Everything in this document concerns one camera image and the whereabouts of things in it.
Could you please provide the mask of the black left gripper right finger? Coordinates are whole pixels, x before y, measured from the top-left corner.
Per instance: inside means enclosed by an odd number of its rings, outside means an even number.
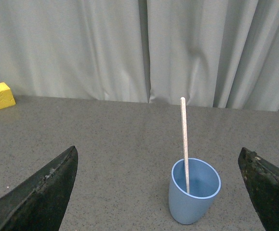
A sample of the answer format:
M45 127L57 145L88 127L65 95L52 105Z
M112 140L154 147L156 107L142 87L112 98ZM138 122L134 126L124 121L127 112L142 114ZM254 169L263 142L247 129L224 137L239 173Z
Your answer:
M279 231L279 168L243 147L238 164L253 207L267 231Z

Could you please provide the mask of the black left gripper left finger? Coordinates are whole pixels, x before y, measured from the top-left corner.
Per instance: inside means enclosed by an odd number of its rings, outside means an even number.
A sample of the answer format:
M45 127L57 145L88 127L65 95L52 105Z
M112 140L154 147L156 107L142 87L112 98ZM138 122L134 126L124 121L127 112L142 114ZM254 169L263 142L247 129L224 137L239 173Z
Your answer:
M78 151L71 146L0 198L0 231L57 231L74 187Z

